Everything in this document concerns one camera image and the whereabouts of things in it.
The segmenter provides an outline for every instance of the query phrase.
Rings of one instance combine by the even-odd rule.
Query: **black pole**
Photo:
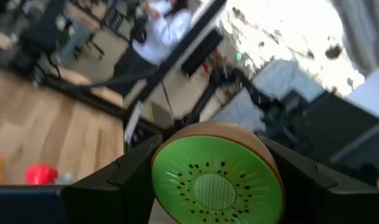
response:
[[[262,103],[267,103],[271,101],[271,98],[265,95],[264,93],[260,92],[240,69],[233,69],[232,75],[237,77],[237,79],[239,79],[243,87],[247,89],[247,92],[249,93],[254,105],[258,106]]]
[[[217,86],[215,85],[210,85],[210,84],[207,85],[205,91],[203,92],[199,100],[197,101],[192,111],[186,116],[186,119],[184,119],[185,126],[199,122],[201,112],[206,107],[211,97],[214,95],[216,89],[217,89]]]
[[[66,80],[60,80],[56,77],[49,76],[46,79],[44,79],[44,85],[48,86],[49,88],[62,92],[76,100],[81,101],[82,103],[91,106],[93,108],[96,108],[98,110],[101,110],[105,113],[108,113],[116,118],[119,118],[121,120],[127,119],[129,117],[129,113],[127,111],[117,106],[113,103],[110,103],[99,96],[96,96],[90,92],[87,91],[76,91],[74,89],[64,88],[64,85],[72,85]],[[154,134],[159,134],[165,131],[164,128],[159,127],[158,125],[144,119],[140,118],[138,121],[138,126],[142,127],[143,129],[146,129]]]
[[[213,3],[204,12],[202,17],[196,22],[193,28],[188,32],[188,34],[181,40],[180,44],[171,52],[170,56],[159,66],[155,71],[155,81],[148,83],[144,89],[135,97],[135,99],[128,106],[128,111],[132,111],[138,101],[146,101],[148,96],[153,92],[155,87],[160,83],[160,81],[165,77],[165,75],[170,71],[179,58],[188,49],[189,45],[194,39],[204,30],[213,17],[220,11],[220,9],[225,5],[227,0],[214,0]]]

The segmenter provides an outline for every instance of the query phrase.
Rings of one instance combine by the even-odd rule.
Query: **kiwi seed pattern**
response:
[[[177,221],[182,224],[264,224],[275,223],[278,220],[280,211],[277,212],[275,209],[281,207],[282,201],[279,196],[274,195],[281,193],[280,187],[272,171],[264,162],[261,162],[264,164],[262,166],[238,164],[240,157],[231,156],[232,159],[230,159],[229,154],[215,157],[207,155],[204,158],[192,157],[193,159],[190,159],[189,156],[179,155],[175,157],[175,160],[170,161],[171,167],[163,164],[164,171],[157,173],[168,179],[158,184],[160,188],[155,188],[157,196],[158,189],[166,195],[165,198],[158,196],[158,200]],[[249,158],[243,160],[244,162],[251,161]],[[156,174],[156,171],[152,170],[153,179],[156,177],[154,172]],[[265,183],[261,180],[264,176],[269,178]]]

